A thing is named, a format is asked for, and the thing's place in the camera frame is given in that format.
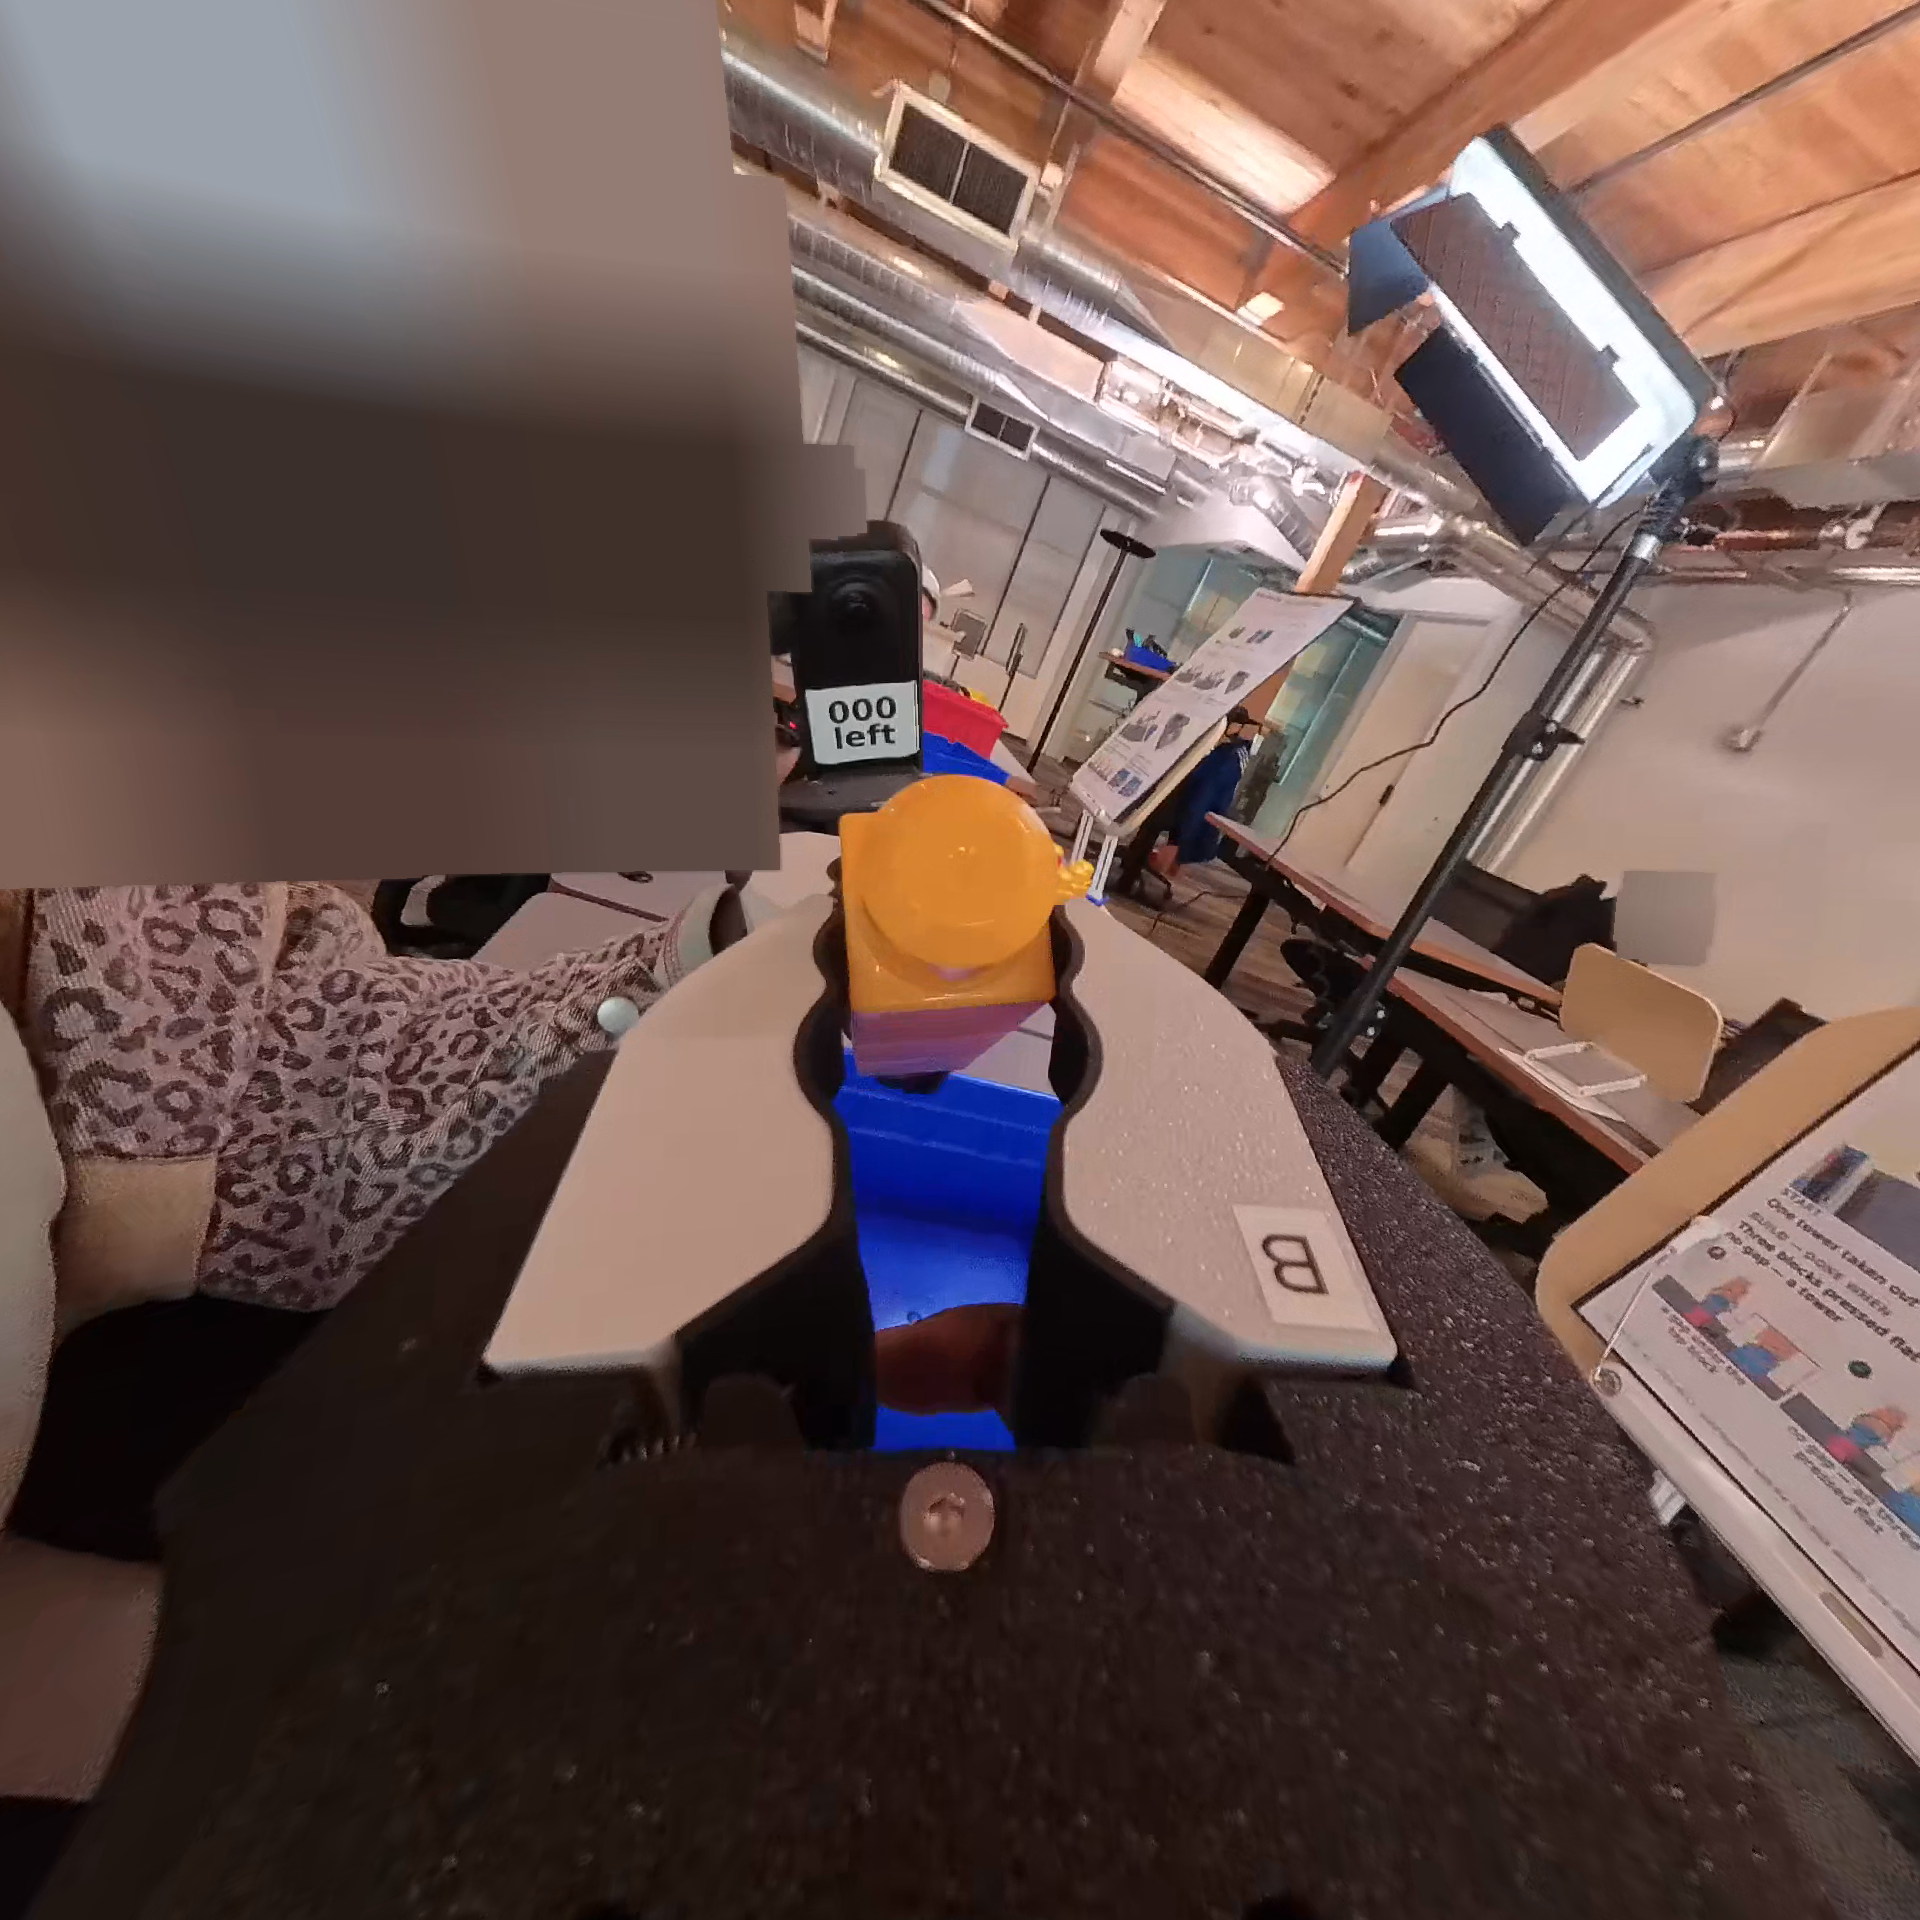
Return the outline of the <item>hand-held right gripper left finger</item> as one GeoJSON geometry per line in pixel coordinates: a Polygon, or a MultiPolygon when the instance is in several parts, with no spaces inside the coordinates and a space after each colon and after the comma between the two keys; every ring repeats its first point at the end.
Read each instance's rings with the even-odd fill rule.
{"type": "Polygon", "coordinates": [[[486,1349],[502,1379],[635,1375],[671,1432],[737,1375],[811,1449],[867,1449],[873,1300],[858,1245],[846,932],[808,896],[615,1047],[486,1349]]]}

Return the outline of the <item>studio light panel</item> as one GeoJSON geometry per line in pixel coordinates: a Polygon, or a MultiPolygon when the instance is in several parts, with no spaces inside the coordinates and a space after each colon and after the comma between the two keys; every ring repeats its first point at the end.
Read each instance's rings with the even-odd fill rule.
{"type": "Polygon", "coordinates": [[[1514,128],[1351,233],[1350,334],[1416,310],[1395,379],[1514,542],[1715,473],[1715,374],[1514,128]]]}

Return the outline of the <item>person's torso and lap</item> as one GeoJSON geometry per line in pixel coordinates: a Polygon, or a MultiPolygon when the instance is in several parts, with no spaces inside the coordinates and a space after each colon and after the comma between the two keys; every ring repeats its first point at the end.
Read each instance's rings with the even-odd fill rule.
{"type": "Polygon", "coordinates": [[[204,1293],[81,1318],[57,1215],[81,1193],[4,1019],[4,1803],[100,1787],[161,1631],[166,1483],[320,1318],[204,1293]]]}

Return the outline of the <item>black light stand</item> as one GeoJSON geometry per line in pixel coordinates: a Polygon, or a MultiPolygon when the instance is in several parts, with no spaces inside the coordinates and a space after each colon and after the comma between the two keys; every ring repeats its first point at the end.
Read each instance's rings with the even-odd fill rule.
{"type": "Polygon", "coordinates": [[[1592,611],[1579,620],[1568,648],[1542,692],[1510,729],[1496,766],[1475,790],[1472,801],[1464,808],[1426,876],[1414,889],[1396,923],[1384,934],[1353,997],[1338,1007],[1313,1047],[1310,1067],[1322,1080],[1331,1083],[1346,1062],[1395,974],[1404,966],[1426,923],[1433,918],[1441,896],[1449,889],[1451,877],[1465,863],[1468,854],[1476,849],[1489,822],[1497,815],[1507,790],[1529,766],[1547,761],[1568,743],[1571,732],[1563,723],[1568,692],[1594,659],[1599,659],[1628,596],[1681,527],[1689,504],[1712,485],[1718,468],[1719,444],[1705,432],[1695,432],[1688,440],[1673,444],[1656,463],[1650,500],[1612,574],[1594,596],[1592,611]]]}

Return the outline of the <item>poster board on easel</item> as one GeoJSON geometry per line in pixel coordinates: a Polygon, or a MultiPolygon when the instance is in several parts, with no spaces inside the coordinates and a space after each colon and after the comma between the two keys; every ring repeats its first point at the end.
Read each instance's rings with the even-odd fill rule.
{"type": "Polygon", "coordinates": [[[1097,741],[1068,785],[1081,813],[1072,862],[1091,863],[1092,903],[1108,896],[1121,849],[1138,839],[1148,813],[1226,735],[1233,710],[1267,709],[1273,694],[1260,688],[1276,681],[1353,605],[1350,593],[1254,592],[1097,741]]]}

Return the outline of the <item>black bag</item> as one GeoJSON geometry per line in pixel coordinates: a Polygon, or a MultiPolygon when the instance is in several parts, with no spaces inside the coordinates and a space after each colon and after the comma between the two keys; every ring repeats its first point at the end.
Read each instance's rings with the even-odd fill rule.
{"type": "Polygon", "coordinates": [[[1556,989],[1579,948],[1616,950],[1616,901],[1594,876],[1537,894],[1464,862],[1432,918],[1556,989]]]}

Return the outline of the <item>person's right hand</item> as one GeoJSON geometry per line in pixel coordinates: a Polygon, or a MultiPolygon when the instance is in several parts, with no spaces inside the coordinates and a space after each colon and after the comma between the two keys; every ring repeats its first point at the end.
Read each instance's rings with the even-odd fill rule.
{"type": "Polygon", "coordinates": [[[913,1417],[1009,1414],[1025,1309],[970,1303],[873,1334],[876,1396],[913,1417]]]}

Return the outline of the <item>orange mega block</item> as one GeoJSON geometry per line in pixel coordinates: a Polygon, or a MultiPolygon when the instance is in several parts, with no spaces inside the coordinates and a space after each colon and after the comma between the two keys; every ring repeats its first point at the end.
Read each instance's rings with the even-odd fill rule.
{"type": "Polygon", "coordinates": [[[1066,856],[1007,784],[926,776],[840,824],[849,1040],[860,1073],[971,1067],[1054,1000],[1066,856]]]}

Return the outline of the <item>black floor lamp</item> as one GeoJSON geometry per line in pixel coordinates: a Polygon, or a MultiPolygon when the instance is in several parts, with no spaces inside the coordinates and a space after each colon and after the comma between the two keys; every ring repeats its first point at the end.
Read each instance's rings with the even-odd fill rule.
{"type": "Polygon", "coordinates": [[[1030,774],[1039,773],[1040,761],[1047,753],[1049,735],[1066,713],[1068,700],[1072,694],[1072,686],[1074,686],[1074,681],[1081,671],[1084,661],[1089,659],[1089,652],[1092,647],[1092,639],[1097,636],[1102,617],[1107,615],[1107,607],[1113,598],[1113,592],[1116,592],[1116,585],[1118,585],[1122,572],[1137,559],[1158,557],[1158,548],[1151,542],[1143,542],[1138,534],[1124,533],[1121,527],[1102,527],[1099,531],[1099,542],[1104,542],[1104,545],[1108,548],[1112,559],[1107,563],[1107,568],[1104,568],[1104,574],[1097,582],[1092,607],[1086,615],[1086,621],[1084,621],[1084,627],[1081,627],[1081,630],[1079,630],[1079,636],[1072,645],[1072,652],[1068,653],[1064,673],[1058,677],[1058,684],[1057,684],[1054,694],[1051,694],[1051,703],[1049,703],[1046,717],[1039,720],[1039,725],[1031,729],[1030,756],[1027,756],[1027,763],[1025,763],[1030,774]]]}

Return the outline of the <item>beige chair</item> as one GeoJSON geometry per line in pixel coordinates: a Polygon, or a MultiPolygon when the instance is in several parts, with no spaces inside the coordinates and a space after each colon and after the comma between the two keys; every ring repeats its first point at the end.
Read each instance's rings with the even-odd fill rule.
{"type": "Polygon", "coordinates": [[[1672,1101],[1702,1097],[1721,1047],[1712,998],[1599,943],[1576,948],[1559,997],[1568,1040],[1595,1045],[1672,1101]]]}

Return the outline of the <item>instruction sheet board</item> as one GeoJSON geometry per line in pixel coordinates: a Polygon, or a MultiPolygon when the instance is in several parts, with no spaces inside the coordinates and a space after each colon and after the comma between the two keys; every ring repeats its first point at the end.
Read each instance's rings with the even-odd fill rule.
{"type": "Polygon", "coordinates": [[[1656,1477],[1919,1757],[1919,1012],[1820,1025],[1534,1300],[1656,1477]]]}

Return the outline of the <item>person's leopard-sleeved left forearm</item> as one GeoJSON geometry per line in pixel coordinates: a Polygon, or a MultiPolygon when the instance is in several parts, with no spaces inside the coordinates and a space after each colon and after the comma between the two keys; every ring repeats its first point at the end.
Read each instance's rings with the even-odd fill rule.
{"type": "Polygon", "coordinates": [[[4,891],[64,1165],[57,1324],[328,1312],[572,1067],[750,927],[742,876],[529,972],[401,955],[328,880],[4,891]]]}

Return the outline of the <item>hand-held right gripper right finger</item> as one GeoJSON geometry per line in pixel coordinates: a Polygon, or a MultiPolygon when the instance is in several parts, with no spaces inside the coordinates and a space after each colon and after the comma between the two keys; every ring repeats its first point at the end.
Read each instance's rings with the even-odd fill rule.
{"type": "Polygon", "coordinates": [[[1054,918],[1040,1223],[1018,1337],[1018,1445],[1086,1449],[1158,1382],[1233,1445],[1283,1380],[1406,1382],[1273,1048],[1107,907],[1054,918]]]}

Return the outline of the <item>white air vent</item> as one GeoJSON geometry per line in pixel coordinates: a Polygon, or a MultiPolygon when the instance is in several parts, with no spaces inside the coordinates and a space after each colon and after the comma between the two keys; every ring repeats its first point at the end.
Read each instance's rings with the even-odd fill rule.
{"type": "Polygon", "coordinates": [[[946,103],[894,80],[886,89],[876,180],[1012,254],[1040,191],[1040,167],[946,103]]]}

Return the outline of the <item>wooden desk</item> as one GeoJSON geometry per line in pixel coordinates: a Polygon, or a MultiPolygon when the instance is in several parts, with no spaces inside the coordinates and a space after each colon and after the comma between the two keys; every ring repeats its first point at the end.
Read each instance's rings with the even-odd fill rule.
{"type": "Polygon", "coordinates": [[[1600,1047],[1491,991],[1396,974],[1386,1037],[1404,1040],[1418,1070],[1390,1103],[1384,1139],[1402,1144],[1424,1115],[1418,1087],[1465,1095],[1527,1147],[1568,1147],[1623,1177],[1658,1159],[1698,1112],[1600,1047]]]}
{"type": "MultiPolygon", "coordinates": [[[[1399,918],[1395,907],[1379,907],[1371,899],[1353,891],[1344,877],[1318,871],[1294,853],[1283,849],[1276,839],[1267,839],[1226,813],[1212,812],[1207,822],[1218,829],[1230,869],[1249,880],[1249,896],[1203,974],[1207,984],[1226,987],[1272,905],[1284,907],[1290,921],[1306,926],[1331,947],[1363,963],[1369,963],[1386,947],[1399,918]]],[[[1555,1012],[1562,1003],[1556,987],[1510,964],[1441,921],[1422,926],[1402,966],[1464,991],[1507,997],[1537,1012],[1555,1012]]]]}

